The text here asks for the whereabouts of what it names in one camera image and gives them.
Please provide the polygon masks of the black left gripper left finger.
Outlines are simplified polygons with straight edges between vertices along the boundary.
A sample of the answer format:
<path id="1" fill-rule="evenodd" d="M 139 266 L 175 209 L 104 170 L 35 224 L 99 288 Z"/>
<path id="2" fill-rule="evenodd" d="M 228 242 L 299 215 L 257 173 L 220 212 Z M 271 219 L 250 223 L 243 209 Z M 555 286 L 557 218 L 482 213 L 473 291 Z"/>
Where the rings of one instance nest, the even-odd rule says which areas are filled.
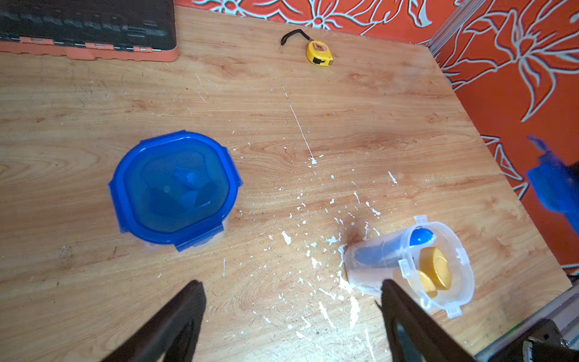
<path id="1" fill-rule="evenodd" d="M 191 361 L 207 298 L 200 281 L 191 281 L 131 338 L 104 361 Z"/>

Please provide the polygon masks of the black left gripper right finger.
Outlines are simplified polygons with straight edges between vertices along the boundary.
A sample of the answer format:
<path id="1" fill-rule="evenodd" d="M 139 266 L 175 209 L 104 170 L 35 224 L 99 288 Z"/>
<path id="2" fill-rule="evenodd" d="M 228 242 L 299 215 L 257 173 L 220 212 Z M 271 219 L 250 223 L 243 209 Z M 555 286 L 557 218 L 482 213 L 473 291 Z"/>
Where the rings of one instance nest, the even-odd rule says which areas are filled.
<path id="1" fill-rule="evenodd" d="M 393 361 L 473 361 L 395 281 L 383 280 L 381 304 Z"/>

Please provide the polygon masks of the white bottle yellow cap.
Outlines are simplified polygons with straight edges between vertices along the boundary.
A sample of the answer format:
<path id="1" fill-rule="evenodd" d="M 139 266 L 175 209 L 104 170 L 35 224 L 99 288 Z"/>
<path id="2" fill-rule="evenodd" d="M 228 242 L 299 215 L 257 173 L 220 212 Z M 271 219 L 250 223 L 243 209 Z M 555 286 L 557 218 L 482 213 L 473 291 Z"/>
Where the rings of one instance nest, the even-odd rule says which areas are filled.
<path id="1" fill-rule="evenodd" d="M 444 253 L 438 247 L 426 247 L 419 255 L 420 270 L 428 276 L 435 287 L 447 291 L 452 286 L 452 272 Z"/>
<path id="2" fill-rule="evenodd" d="M 438 290 L 435 283 L 423 271 L 418 270 L 417 274 L 419 276 L 419 281 L 423 290 L 431 299 L 435 298 L 438 295 Z"/>

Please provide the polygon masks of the white bottle yellow cap back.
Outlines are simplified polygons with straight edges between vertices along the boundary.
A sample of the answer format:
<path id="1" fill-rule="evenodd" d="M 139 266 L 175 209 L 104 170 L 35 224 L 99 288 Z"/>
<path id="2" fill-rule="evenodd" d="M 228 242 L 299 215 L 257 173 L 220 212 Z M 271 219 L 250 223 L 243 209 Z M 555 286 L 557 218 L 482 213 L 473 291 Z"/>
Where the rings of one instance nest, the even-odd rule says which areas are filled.
<path id="1" fill-rule="evenodd" d="M 426 247 L 419 255 L 420 270 L 428 276 L 435 287 L 447 291 L 452 286 L 452 272 L 444 253 L 438 247 Z"/>

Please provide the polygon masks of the blue toothbrush case back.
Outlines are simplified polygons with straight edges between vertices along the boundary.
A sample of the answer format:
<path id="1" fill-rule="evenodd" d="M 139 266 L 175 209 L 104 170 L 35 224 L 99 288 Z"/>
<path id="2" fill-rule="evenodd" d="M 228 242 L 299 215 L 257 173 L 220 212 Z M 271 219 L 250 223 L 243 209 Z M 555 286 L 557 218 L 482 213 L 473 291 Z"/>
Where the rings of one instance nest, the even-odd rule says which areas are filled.
<path id="1" fill-rule="evenodd" d="M 431 246 L 436 240 L 437 236 L 430 229 L 414 229 L 409 235 L 403 233 L 373 246 L 357 248 L 354 252 L 354 262 L 370 268 L 392 267 L 401 257 L 401 250 L 421 250 L 423 247 Z"/>

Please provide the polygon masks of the blue container lid back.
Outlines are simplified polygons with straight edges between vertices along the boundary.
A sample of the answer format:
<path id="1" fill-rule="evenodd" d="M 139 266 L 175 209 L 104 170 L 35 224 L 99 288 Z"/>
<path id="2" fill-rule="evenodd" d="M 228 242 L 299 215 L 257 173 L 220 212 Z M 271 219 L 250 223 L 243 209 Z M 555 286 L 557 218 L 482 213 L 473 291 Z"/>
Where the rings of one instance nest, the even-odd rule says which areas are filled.
<path id="1" fill-rule="evenodd" d="M 549 211 L 562 214 L 578 233 L 578 161 L 565 164 L 547 144 L 534 136 L 528 136 L 541 152 L 538 166 L 527 175 L 538 200 Z"/>

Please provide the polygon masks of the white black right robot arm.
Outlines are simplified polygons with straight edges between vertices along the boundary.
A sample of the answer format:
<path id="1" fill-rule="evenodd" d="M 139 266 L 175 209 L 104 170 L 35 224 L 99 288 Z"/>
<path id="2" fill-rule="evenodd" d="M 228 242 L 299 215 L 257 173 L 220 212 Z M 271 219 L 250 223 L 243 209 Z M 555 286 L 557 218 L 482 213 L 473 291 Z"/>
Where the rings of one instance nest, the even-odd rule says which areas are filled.
<path id="1" fill-rule="evenodd" d="M 541 319 L 529 331 L 493 355 L 489 361 L 578 361 L 578 350 L 569 348 L 556 324 Z"/>

